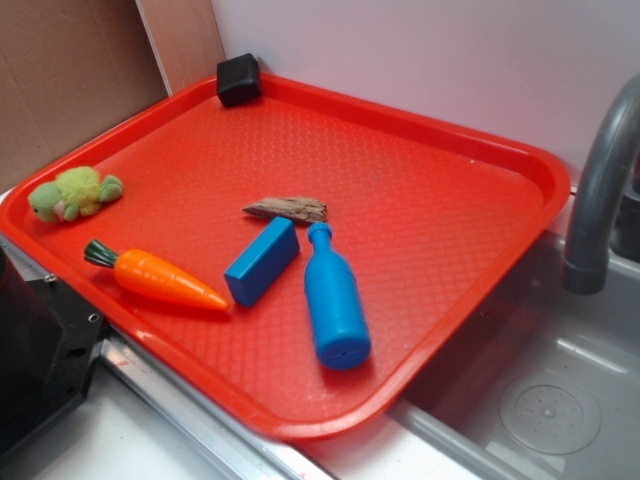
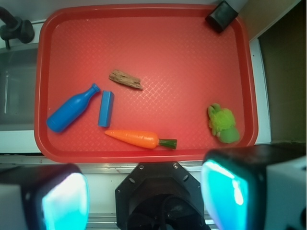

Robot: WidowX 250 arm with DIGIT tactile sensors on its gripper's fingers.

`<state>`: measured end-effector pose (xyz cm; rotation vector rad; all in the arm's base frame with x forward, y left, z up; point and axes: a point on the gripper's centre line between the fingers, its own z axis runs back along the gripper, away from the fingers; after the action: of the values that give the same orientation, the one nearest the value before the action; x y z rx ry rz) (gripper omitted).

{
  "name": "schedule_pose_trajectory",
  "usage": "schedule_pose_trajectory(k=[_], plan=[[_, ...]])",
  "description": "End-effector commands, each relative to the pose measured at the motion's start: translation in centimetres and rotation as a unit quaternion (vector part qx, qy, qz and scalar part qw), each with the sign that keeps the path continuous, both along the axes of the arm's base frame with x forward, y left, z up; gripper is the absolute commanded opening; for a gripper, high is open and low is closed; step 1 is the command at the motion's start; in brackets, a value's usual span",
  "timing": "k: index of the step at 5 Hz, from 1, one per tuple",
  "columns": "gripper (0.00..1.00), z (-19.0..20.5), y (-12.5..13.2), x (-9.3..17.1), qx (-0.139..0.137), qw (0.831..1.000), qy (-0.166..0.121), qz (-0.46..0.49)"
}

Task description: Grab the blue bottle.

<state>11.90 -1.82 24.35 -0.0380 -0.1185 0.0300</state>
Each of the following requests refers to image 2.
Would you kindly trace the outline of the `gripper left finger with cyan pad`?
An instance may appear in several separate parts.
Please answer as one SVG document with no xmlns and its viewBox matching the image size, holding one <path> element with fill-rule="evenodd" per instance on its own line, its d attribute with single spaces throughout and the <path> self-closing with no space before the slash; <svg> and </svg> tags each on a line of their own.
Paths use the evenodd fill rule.
<svg viewBox="0 0 307 230">
<path fill-rule="evenodd" d="M 74 164 L 0 170 L 2 230 L 84 230 L 89 205 L 87 179 Z"/>
</svg>

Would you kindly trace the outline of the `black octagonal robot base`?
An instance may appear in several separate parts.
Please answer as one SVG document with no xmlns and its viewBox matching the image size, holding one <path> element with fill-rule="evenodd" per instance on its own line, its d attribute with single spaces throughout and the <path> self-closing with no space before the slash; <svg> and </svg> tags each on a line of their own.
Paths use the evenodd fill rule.
<svg viewBox="0 0 307 230">
<path fill-rule="evenodd" d="M 177 162 L 139 163 L 115 189 L 121 230 L 208 230 L 201 184 Z"/>
</svg>

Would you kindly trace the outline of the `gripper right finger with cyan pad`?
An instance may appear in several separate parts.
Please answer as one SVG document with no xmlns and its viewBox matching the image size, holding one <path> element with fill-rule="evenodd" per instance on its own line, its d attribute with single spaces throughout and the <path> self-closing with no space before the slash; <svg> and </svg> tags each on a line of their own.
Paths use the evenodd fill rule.
<svg viewBox="0 0 307 230">
<path fill-rule="evenodd" d="M 201 167 L 201 194 L 220 230 L 304 230 L 306 146 L 212 149 Z"/>
</svg>

